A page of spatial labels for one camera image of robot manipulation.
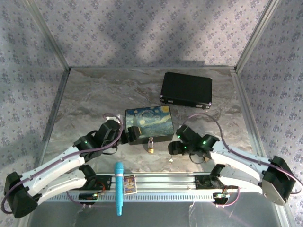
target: gray marble table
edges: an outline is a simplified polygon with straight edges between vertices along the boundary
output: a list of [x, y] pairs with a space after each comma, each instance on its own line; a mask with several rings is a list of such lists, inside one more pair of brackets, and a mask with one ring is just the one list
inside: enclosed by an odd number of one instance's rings
[[[103, 113], [124, 115], [126, 109], [163, 105], [160, 90], [167, 71], [213, 79], [212, 106], [208, 114], [222, 126], [228, 144], [252, 152], [232, 77], [228, 69], [72, 69], [55, 119], [44, 162], [59, 155], [80, 136], [98, 130]], [[170, 105], [175, 130], [193, 113], [202, 109]], [[198, 117], [188, 122], [194, 130], [220, 137], [211, 119]], [[116, 154], [99, 156], [90, 164], [96, 172], [112, 173], [116, 161], [123, 161], [125, 172], [197, 172], [211, 171], [212, 161], [196, 165], [188, 156], [174, 156], [169, 162], [168, 142], [155, 143], [154, 154], [146, 146], [119, 146]]]

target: gold padlock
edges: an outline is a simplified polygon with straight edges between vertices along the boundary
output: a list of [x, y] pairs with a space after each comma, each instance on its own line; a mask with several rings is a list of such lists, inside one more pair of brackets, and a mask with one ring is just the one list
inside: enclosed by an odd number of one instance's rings
[[153, 137], [148, 138], [148, 153], [153, 154]]

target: floral wallpaper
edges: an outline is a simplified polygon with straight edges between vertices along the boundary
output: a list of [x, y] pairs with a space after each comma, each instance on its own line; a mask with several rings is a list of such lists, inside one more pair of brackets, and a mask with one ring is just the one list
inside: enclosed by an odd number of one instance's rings
[[[7, 174], [33, 168], [63, 68], [22, 0], [0, 1], [0, 199]], [[0, 212], [0, 226], [13, 226]]]
[[36, 0], [69, 66], [235, 65], [268, 0]]
[[[303, 180], [303, 3], [279, 5], [241, 72], [266, 153]], [[303, 226], [303, 197], [289, 205]]]

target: black case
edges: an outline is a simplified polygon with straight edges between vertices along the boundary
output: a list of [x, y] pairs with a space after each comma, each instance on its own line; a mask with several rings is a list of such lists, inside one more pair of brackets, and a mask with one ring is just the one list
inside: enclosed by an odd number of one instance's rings
[[168, 105], [126, 110], [126, 132], [131, 126], [139, 127], [141, 136], [130, 145], [148, 143], [150, 137], [153, 142], [170, 141], [175, 133]]
[[165, 73], [160, 100], [163, 103], [209, 109], [213, 80], [206, 77]]

